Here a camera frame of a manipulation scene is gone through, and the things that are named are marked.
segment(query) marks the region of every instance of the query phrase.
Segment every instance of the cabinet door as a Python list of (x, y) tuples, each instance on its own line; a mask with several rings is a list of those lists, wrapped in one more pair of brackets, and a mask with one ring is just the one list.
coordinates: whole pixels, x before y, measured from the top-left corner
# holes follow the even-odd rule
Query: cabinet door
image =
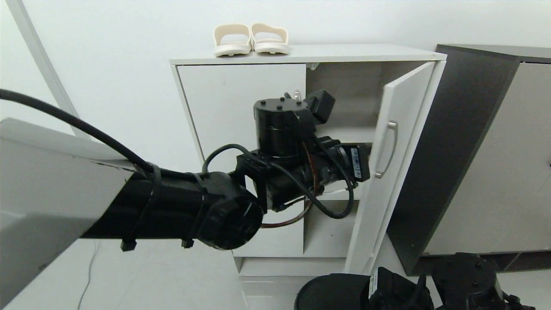
[[(298, 90), (302, 96), (306, 92), (304, 64), (181, 66), (179, 74), (203, 157), (228, 143), (256, 149), (254, 103), (279, 98), (285, 92), (293, 95)], [(234, 149), (221, 153), (209, 170), (234, 170), (235, 157), (239, 154)], [(264, 222), (289, 220), (302, 210), (302, 204), (296, 204), (279, 213), (269, 211)], [(303, 221), (278, 229), (262, 229), (251, 241), (234, 250), (234, 255), (300, 256), (303, 239)]]
[(395, 183), (433, 68), (434, 63), (427, 62), (384, 86), (369, 160), (371, 180), (363, 188), (345, 272), (361, 273), (377, 256), (377, 238), (385, 234), (387, 209), (390, 214), (394, 209), (390, 197), (393, 191), (400, 191)]

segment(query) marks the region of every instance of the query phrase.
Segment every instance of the black cable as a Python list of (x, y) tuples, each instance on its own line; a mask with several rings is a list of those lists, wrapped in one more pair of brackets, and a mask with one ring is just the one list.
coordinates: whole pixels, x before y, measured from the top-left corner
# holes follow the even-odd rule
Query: black cable
[(325, 146), (322, 145), (320, 139), (318, 139), (316, 136), (314, 136), (313, 139), (314, 139), (314, 143), (333, 162), (333, 164), (337, 166), (337, 169), (344, 177), (344, 181), (346, 182), (346, 186), (348, 188), (348, 203), (346, 205), (346, 209), (344, 209), (344, 211), (341, 212), (340, 214), (343, 214), (344, 215), (343, 217), (345, 217), (352, 212), (352, 207), (354, 206), (354, 187), (352, 185), (352, 181), (350, 180), (348, 173), (346, 173), (342, 165), (331, 154), (329, 154)]
[(289, 179), (291, 179), (291, 181), (293, 181), (293, 183), (295, 183), (295, 185), (300, 189), (300, 191), (302, 191), (302, 193), (308, 197), (308, 199), (310, 201), (312, 201), (312, 203), (318, 208), (320, 209), (321, 212), (323, 212), (325, 215), (327, 215), (328, 217), (330, 218), (345, 218), (347, 215), (350, 214), (351, 210), (352, 210), (352, 207), (350, 206), (347, 206), (346, 210), (344, 210), (343, 212), (340, 212), (340, 213), (335, 213), (335, 212), (332, 212), (332, 211), (329, 211), (317, 198), (314, 194), (312, 194), (307, 188), (306, 186), (304, 186), (304, 184), (299, 181), (297, 178), (295, 178), (295, 176), (292, 175), (291, 172), (289, 172), (287, 169), (281, 167), (280, 165), (278, 164), (274, 164), (274, 163), (268, 163), (268, 165), (270, 167), (273, 167), (277, 170), (279, 170), (280, 172), (282, 172), (283, 174), (285, 174)]
[(214, 159), (214, 157), (216, 157), (218, 154), (228, 150), (228, 149), (238, 149), (239, 151), (241, 151), (241, 153), (243, 153), (245, 155), (245, 157), (253, 160), (254, 162), (256, 162), (257, 164), (260, 164), (262, 166), (266, 166), (267, 163), (260, 160), (258, 157), (254, 156), (251, 152), (249, 152), (244, 146), (242, 145), (238, 145), (238, 144), (235, 144), (235, 143), (232, 143), (232, 144), (228, 144), (228, 145), (225, 145), (225, 146), (221, 146), (219, 148), (217, 148), (214, 152), (212, 152), (208, 157), (207, 159), (205, 159), (205, 162), (203, 163), (203, 169), (202, 169), (202, 173), (207, 173), (208, 172), (208, 165), (210, 164), (210, 162)]
[(346, 173), (344, 173), (345, 175), (345, 180), (348, 180), (347, 182), (347, 186), (348, 186), (348, 190), (349, 190), (349, 194), (348, 194), (348, 204), (347, 204), (347, 207), (346, 209), (343, 211), (343, 212), (340, 212), (340, 213), (335, 213), (335, 212), (332, 212), (330, 210), (328, 210), (317, 198), (314, 194), (312, 194), (310, 192), (310, 190), (308, 190), (306, 188), (306, 186), (301, 182), (299, 181), (291, 172), (289, 172), (287, 169), (283, 168), (282, 166), (278, 165), (278, 164), (275, 164), (275, 163), (272, 163), (272, 162), (265, 162), (261, 159), (259, 159), (258, 157), (254, 156), (251, 152), (249, 152), (244, 146), (242, 145), (238, 145), (238, 144), (228, 144), (228, 145), (225, 145), (225, 146), (222, 146), (218, 149), (216, 149), (214, 152), (212, 152), (212, 154), (210, 154), (207, 159), (205, 159), (205, 162), (203, 163), (203, 170), (202, 172), (203, 173), (207, 173), (208, 172), (208, 165), (210, 164), (210, 162), (214, 159), (214, 157), (216, 157), (218, 154), (226, 151), (227, 149), (238, 149), (239, 151), (241, 151), (247, 158), (253, 160), (254, 162), (256, 162), (257, 164), (260, 164), (260, 165), (264, 165), (266, 167), (273, 167), (277, 170), (279, 170), (280, 172), (282, 172), (283, 174), (285, 174), (291, 181), (293, 181), (293, 183), (295, 183), (295, 185), (300, 189), (300, 191), (302, 191), (302, 193), (310, 200), (312, 201), (312, 203), (318, 208), (320, 209), (321, 212), (323, 212), (325, 215), (327, 215), (328, 217), (330, 218), (345, 218), (346, 216), (348, 216), (350, 214), (350, 212), (352, 211), (352, 207), (354, 205), (354, 189), (350, 183), (350, 179), (348, 179), (348, 176), (346, 175)]
[[(133, 243), (135, 245), (136, 244), (135, 237), (137, 234), (137, 230), (142, 225), (145, 214), (151, 209), (151, 207), (155, 205), (155, 202), (159, 198), (159, 191), (161, 188), (161, 179), (162, 179), (161, 169), (157, 165), (146, 162), (143, 158), (138, 156), (138, 154), (132, 152), (129, 148), (127, 148), (122, 143), (115, 140), (113, 137), (97, 129), (96, 127), (90, 125), (89, 123), (79, 119), (78, 117), (73, 116), (61, 110), (56, 106), (48, 104), (42, 100), (33, 98), (31, 96), (27, 96), (25, 94), (21, 94), (18, 92), (14, 92), (7, 89), (1, 89), (1, 88), (0, 88), (0, 99), (13, 101), (19, 104), (26, 105), (30, 108), (44, 112), (75, 128), (82, 130), (83, 132), (105, 143), (107, 146), (111, 147), (116, 152), (126, 157), (128, 161), (130, 161), (131, 163), (137, 166), (137, 170), (139, 172), (142, 172), (152, 182), (152, 190), (151, 190), (148, 202), (142, 209), (142, 213), (138, 217), (138, 220), (134, 225), (134, 227), (132, 228), (132, 230), (130, 231), (129, 235), (125, 236), (123, 239), (123, 245), (128, 243)], [(171, 175), (172, 177), (188, 178), (188, 175), (181, 174), (179, 172), (170, 171), (170, 170), (162, 170), (162, 171), (164, 174)]]
[(19, 104), (26, 105), (38, 111), (42, 111), (48, 115), (51, 115), (63, 122), (66, 122), (67, 124), (75, 128), (78, 128), (84, 131), (85, 133), (87, 133), (88, 135), (91, 135), (92, 137), (105, 143), (106, 145), (108, 145), (109, 147), (117, 151), (119, 154), (126, 157), (130, 162), (142, 168), (144, 171), (150, 172), (150, 173), (153, 172), (153, 166), (150, 163), (146, 162), (143, 158), (138, 156), (136, 153), (132, 152), (129, 148), (127, 148), (126, 146), (124, 146), (123, 144), (115, 140), (113, 137), (104, 133), (103, 131), (79, 119), (78, 117), (73, 116), (61, 110), (60, 108), (57, 108), (51, 104), (48, 104), (42, 100), (33, 98), (31, 96), (27, 96), (25, 94), (13, 92), (11, 90), (6, 90), (6, 89), (0, 89), (0, 99), (9, 100), (9, 101), (17, 102)]

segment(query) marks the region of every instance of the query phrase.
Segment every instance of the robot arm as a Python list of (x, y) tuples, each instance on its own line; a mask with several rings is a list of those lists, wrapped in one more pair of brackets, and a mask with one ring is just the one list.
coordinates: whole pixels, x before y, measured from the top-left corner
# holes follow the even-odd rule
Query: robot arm
[[(260, 229), (269, 210), (307, 197), (328, 216), (350, 213), (353, 187), (369, 178), (370, 146), (317, 138), (334, 99), (325, 91), (304, 101), (281, 97), (254, 106), (258, 149), (224, 146), (201, 173), (179, 173), (148, 163), (86, 122), (32, 97), (0, 89), (0, 99), (39, 109), (106, 145), (21, 121), (2, 121), (0, 308), (78, 238), (193, 240), (235, 249)], [(209, 162), (238, 148), (234, 172), (209, 172)], [(245, 187), (254, 182), (257, 196)], [(325, 185), (345, 180), (349, 206), (334, 213), (316, 199)]]

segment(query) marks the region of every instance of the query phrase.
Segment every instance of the black cylinder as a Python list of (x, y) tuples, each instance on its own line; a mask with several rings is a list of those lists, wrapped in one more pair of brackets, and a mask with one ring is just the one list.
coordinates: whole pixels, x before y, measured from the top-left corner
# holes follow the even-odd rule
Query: black cylinder
[(307, 110), (289, 98), (257, 101), (254, 107), (258, 151), (273, 158), (290, 158), (300, 153), (300, 142), (291, 126), (296, 111)]

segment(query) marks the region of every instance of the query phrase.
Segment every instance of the open cabinet door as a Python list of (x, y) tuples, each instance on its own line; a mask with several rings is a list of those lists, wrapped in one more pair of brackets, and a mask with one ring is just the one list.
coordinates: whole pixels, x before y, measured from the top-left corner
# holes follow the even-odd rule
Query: open cabinet door
[(371, 272), (384, 236), (384, 225), (390, 197), (417, 121), (417, 116), (434, 68), (427, 62), (404, 76), (385, 85), (379, 119), (375, 129), (373, 149), (369, 159), (371, 180), (365, 184), (350, 240), (344, 272), (360, 274)]

